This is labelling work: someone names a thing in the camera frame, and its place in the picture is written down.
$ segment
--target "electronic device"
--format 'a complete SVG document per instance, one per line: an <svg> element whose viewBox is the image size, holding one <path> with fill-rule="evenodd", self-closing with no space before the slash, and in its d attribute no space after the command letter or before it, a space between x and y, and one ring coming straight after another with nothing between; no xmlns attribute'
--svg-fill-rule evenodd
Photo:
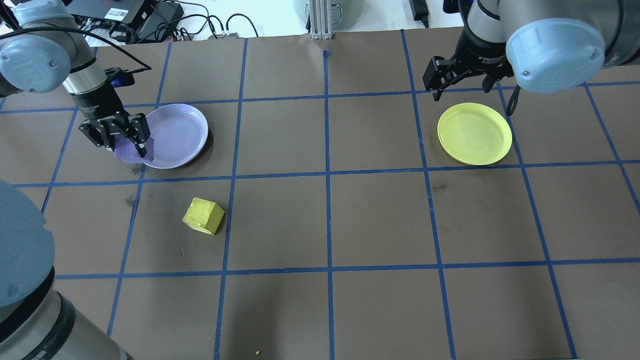
<svg viewBox="0 0 640 360"><path fill-rule="evenodd" d="M76 18L77 24L87 20L100 21L100 28L117 31L127 28L140 29L154 11L154 0L73 0L67 10Z"/></svg>
<svg viewBox="0 0 640 360"><path fill-rule="evenodd" d="M152 35L163 24L170 23L175 28L178 25L178 20L184 15L182 6L178 3L167 3L166 1L160 1L156 4L154 12L149 16L147 21L142 25L138 38L145 39L141 43L147 42L163 42L166 38L173 33L170 29L164 29L158 32L157 35Z"/></svg>

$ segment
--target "brown table surface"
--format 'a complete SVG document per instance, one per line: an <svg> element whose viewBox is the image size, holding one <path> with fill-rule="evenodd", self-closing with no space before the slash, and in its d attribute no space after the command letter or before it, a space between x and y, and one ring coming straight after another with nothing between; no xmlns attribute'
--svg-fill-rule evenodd
<svg viewBox="0 0 640 360"><path fill-rule="evenodd" d="M504 114L515 83L434 102L422 73L459 33L130 46L153 71L127 109L192 104L203 153L121 163L59 89L1 103L0 178L43 207L56 289L136 359L637 359L640 67L523 92L509 154L469 167L439 116ZM193 197L227 211L216 236L181 222Z"/></svg>

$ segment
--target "power adapter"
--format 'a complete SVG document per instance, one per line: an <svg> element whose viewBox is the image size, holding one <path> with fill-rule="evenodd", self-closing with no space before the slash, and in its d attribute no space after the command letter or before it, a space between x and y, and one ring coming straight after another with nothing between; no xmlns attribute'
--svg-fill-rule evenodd
<svg viewBox="0 0 640 360"><path fill-rule="evenodd" d="M158 31L155 35L154 32L156 32L158 28L166 25L166 23L168 22L172 22L170 27L176 28L178 26L177 20L182 18L183 15L184 10L182 9L182 6L180 4L168 3L166 1L158 2L156 4L154 12L151 13L145 24L142 25L142 28L140 29L138 38L147 38L146 40L142 40L140 43L145 44L149 42L165 41L166 38L171 36L171 34L173 33L172 30L163 29L161 31Z"/></svg>

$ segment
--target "yellow sponge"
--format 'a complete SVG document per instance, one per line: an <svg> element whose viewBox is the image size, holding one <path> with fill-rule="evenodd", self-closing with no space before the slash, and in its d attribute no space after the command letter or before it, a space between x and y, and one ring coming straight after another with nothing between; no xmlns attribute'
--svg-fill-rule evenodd
<svg viewBox="0 0 640 360"><path fill-rule="evenodd" d="M182 222L201 233L214 235L224 215L225 211L220 205L213 201L194 197L187 213L182 218Z"/></svg>

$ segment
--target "black cable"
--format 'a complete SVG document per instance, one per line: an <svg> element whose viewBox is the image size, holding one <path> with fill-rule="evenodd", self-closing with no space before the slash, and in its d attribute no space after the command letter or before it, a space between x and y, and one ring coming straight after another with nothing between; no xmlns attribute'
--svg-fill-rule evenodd
<svg viewBox="0 0 640 360"><path fill-rule="evenodd" d="M180 22L180 21L182 21L182 20L184 20L184 19L188 19L188 18L190 18L190 17L204 17L204 18L206 18L206 19L207 19L207 22L206 22L205 24L203 24L203 26L202 26L202 28L200 28L200 30L198 30L196 33L192 33L192 34L194 34L194 35L197 35L197 34L199 34L200 32L202 32L202 30L204 29L204 26L206 26L206 25L208 25L208 24L210 24L210 23L211 23L210 18L206 17L205 15L202 15L202 14L199 14L199 13L195 13L195 14L187 15L187 16L185 16L185 17L182 17L182 18L177 19L177 20L170 21L170 22L168 22L168 23L161 23L160 25L158 25L158 27L156 28L156 30L155 30L154 32L152 32L151 34L149 34L149 35L145 36L144 38L139 39L139 40L138 40L138 43L139 43L139 42L142 42L142 41L144 41L144 40L147 40L147 39L149 39L150 37L155 37L155 38L157 38L157 34L158 34L158 32L160 32L160 31L162 31L162 30L165 30L165 29L169 29L169 27L170 27L170 26L175 26L175 24L177 24L178 22Z"/></svg>
<svg viewBox="0 0 640 360"><path fill-rule="evenodd" d="M132 71L129 71L128 73L135 74L135 73L138 73L138 72L151 70L151 66L147 65L146 63L143 63L140 59L138 59L137 57L133 56L129 51L126 51L125 49L122 49L120 46L117 46L112 41L110 41L110 40L108 40L108 39L106 39L106 38L104 38L104 37L102 37L100 35L96 35L94 33L90 33L88 31L80 30L80 29L40 26L40 27L37 27L37 28L19 29L19 30L13 31L13 32L8 33L8 34L0 35L0 40L4 40L6 38L16 37L16 36L19 36L19 35L22 35L22 34L36 33L36 32L39 32L39 31L59 31L61 33L76 33L76 34L80 34L80 35L87 35L89 37L92 37L92 38L98 39L100 41L103 41L103 42L109 44L112 47L115 47L118 51L120 51L121 53L125 54L126 56L128 56L130 59L132 59L136 63L139 63L140 65L143 66L142 69L132 70Z"/></svg>
<svg viewBox="0 0 640 360"><path fill-rule="evenodd" d="M233 15L231 15L228 19L227 19L227 31L229 31L229 20L233 19L236 16L242 16L245 19L249 20L249 24L251 24L251 27L253 28L253 31L255 32L255 37L259 38L260 35L258 35L258 31L255 29L255 25L253 25L253 21L251 21L251 19L249 19L249 16L243 14L243 13L235 13Z"/></svg>
<svg viewBox="0 0 640 360"><path fill-rule="evenodd" d="M220 18L219 18L219 17L217 17L217 16L215 16L215 15L209 15L209 18L211 18L211 17L212 17L212 18L214 18L214 19L216 19L216 20L220 23L220 30L224 31L225 27L224 27L224 26L222 26L222 20L220 20Z"/></svg>
<svg viewBox="0 0 640 360"><path fill-rule="evenodd" d="M18 23L18 20L15 18L13 12L11 11L11 8L9 6L7 6L7 4L4 3L3 0L0 0L0 18L2 18L4 20L4 22L6 23L6 25L11 29L11 30L18 30L20 29L20 24Z"/></svg>
<svg viewBox="0 0 640 360"><path fill-rule="evenodd" d="M224 30L225 29L225 27L222 25L222 21L220 20L220 18L218 18L215 15L211 15L209 13L209 8L204 6L203 4L189 3L187 1L179 1L179 0L164 0L164 2L166 2L166 3L178 3L178 4L196 5L196 6L199 6L201 8L204 8L204 10L207 12L207 22L205 22L202 25L202 27L200 28L200 30L198 30L196 33L190 33L192 35L199 34L200 32L202 32L202 30L204 29L204 26L208 24L209 25L209 29L211 30L211 34L213 35L214 38L217 39L218 37L216 36L216 29L213 26L213 24L211 23L211 17L214 17L215 19L218 20L218 22L220 23L220 30Z"/></svg>

